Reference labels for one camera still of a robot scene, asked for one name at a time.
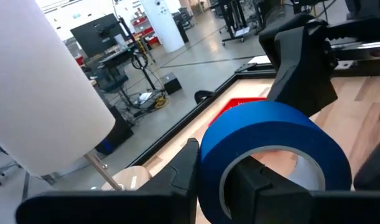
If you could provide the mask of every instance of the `concrete floor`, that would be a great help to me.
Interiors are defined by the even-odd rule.
[[[346,10],[344,1],[334,3],[328,10],[330,22],[345,20],[344,10]],[[165,53],[163,47],[152,51],[157,63],[150,65],[149,69],[157,77],[173,72],[183,89],[169,97],[169,104],[165,108],[145,116],[138,126],[132,128],[134,135],[110,156],[103,159],[103,162],[109,165],[110,174],[114,175],[125,168],[192,110],[196,105],[193,98],[196,91],[215,90],[250,58],[264,54],[257,36],[254,35],[247,37],[244,43],[234,40],[227,42],[223,47],[222,35],[227,34],[225,32],[219,34],[218,30],[225,23],[222,19],[216,19],[211,12],[197,17],[197,23],[195,27],[187,31],[190,42],[181,49],[171,54]],[[149,88],[141,71],[127,65],[125,72],[129,76],[126,84],[129,94],[144,92],[146,88]],[[153,82],[157,81],[153,75],[151,78]],[[0,163],[3,164],[9,159],[2,157]],[[102,177],[94,168],[87,166],[84,160],[78,161],[71,168],[61,170],[59,173],[69,174],[58,178],[53,187],[43,180],[31,177],[29,196],[47,190],[87,190],[104,184]],[[0,223],[14,223],[14,211],[22,198],[24,178],[25,171],[22,169],[12,169],[7,173],[4,185],[0,187]]]

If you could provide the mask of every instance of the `black frame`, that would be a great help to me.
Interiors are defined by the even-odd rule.
[[[127,167],[142,166],[152,156],[154,156],[165,144],[167,144],[173,137],[181,132],[191,121],[193,121],[204,109],[210,106],[222,93],[224,93],[232,84],[237,80],[243,79],[260,79],[260,78],[275,78],[276,71],[273,69],[272,64],[255,65],[260,67],[260,70],[253,72],[235,72],[216,90],[215,94],[210,98],[203,100],[194,109],[187,113],[179,122],[170,128],[163,136],[154,142],[148,149],[146,149],[140,156],[132,161]],[[352,67],[346,70],[335,70],[332,77],[373,77],[380,76],[380,60],[370,60],[359,63],[357,67]]]

